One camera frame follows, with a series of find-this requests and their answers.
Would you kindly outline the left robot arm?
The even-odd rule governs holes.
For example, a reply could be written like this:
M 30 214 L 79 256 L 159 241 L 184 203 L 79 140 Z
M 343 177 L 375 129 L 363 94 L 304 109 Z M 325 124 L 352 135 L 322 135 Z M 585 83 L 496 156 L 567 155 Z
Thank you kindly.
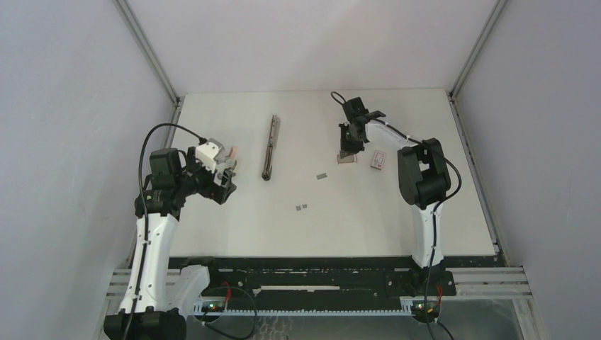
M 170 249 L 181 210 L 189 196 L 200 195 L 222 205 L 236 190 L 234 150 L 216 141 L 154 151 L 150 174 L 135 200 L 136 246 L 130 279 L 116 314 L 106 316 L 109 339 L 185 339 L 186 319 L 197 295 L 213 295 L 221 276 L 206 266 L 182 270 L 167 291 Z

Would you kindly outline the small beige stapler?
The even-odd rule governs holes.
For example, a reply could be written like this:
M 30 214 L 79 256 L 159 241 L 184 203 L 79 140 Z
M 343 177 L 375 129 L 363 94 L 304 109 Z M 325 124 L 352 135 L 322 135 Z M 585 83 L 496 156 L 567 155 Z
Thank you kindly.
M 225 163 L 225 170 L 234 172 L 237 166 L 237 160 L 229 159 Z

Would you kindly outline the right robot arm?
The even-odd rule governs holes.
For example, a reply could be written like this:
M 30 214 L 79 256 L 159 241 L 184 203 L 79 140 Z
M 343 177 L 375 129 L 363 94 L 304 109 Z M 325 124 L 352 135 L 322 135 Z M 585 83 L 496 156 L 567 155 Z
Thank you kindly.
M 449 169 L 458 171 L 444 156 L 439 140 L 417 140 L 401 132 L 384 120 L 384 113 L 369 111 L 359 97 L 347 100 L 336 91 L 330 95 L 342 107 L 346 117 L 346 121 L 339 124 L 339 162 L 355 158 L 379 132 L 399 146 L 398 186 L 402 198 L 412 208 L 414 247 L 411 258 L 419 268 L 410 274 L 410 287 L 417 294 L 429 294 L 438 284 L 437 275 L 430 268 L 439 265 L 443 259 L 439 221 L 442 205 L 450 197 Z

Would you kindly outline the grey black long stapler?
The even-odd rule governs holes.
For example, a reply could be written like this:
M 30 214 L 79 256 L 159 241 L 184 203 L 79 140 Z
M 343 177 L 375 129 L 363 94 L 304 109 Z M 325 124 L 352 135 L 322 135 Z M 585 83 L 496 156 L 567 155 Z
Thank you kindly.
M 271 127 L 269 131 L 269 138 L 266 146 L 266 154 L 264 159 L 264 167 L 262 170 L 262 179 L 264 181 L 269 181 L 271 179 L 272 169 L 273 169 L 273 161 L 274 161 L 274 152 L 276 150 L 277 141 L 279 137 L 279 129 L 281 125 L 281 119 L 277 115 L 272 115 L 271 118 Z

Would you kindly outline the small pink white stapler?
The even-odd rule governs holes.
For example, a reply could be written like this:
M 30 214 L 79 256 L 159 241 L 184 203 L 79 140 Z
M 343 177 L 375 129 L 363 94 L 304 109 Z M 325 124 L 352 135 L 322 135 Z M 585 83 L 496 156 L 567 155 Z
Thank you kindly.
M 225 162 L 229 159 L 237 160 L 237 148 L 236 147 L 230 148 L 229 154 L 226 156 Z

